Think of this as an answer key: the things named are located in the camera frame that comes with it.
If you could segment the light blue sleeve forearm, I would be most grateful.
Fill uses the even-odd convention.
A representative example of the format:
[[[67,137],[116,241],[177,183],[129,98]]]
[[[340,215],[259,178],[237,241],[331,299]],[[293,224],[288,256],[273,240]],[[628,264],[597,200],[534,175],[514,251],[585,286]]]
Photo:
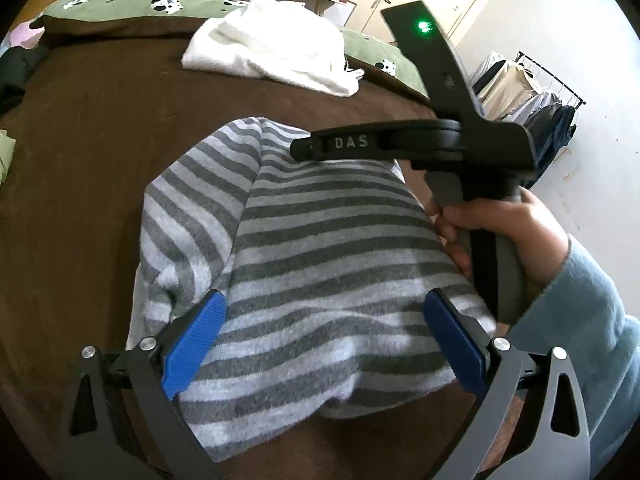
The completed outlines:
[[[586,409],[591,473],[598,474],[639,416],[639,320],[575,237],[561,271],[508,338],[521,350],[567,351]]]

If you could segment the person right hand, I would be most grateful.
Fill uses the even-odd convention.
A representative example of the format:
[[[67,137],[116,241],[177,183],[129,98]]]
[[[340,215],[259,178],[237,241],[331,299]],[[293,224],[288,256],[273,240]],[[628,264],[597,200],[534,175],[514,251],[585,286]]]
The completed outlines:
[[[508,238],[528,278],[544,287],[559,274],[570,252],[570,239],[559,221],[532,192],[520,189],[518,203],[472,200],[442,207],[432,198],[426,213],[434,220],[448,255],[466,278],[472,276],[471,257],[458,243],[462,230],[486,230]]]

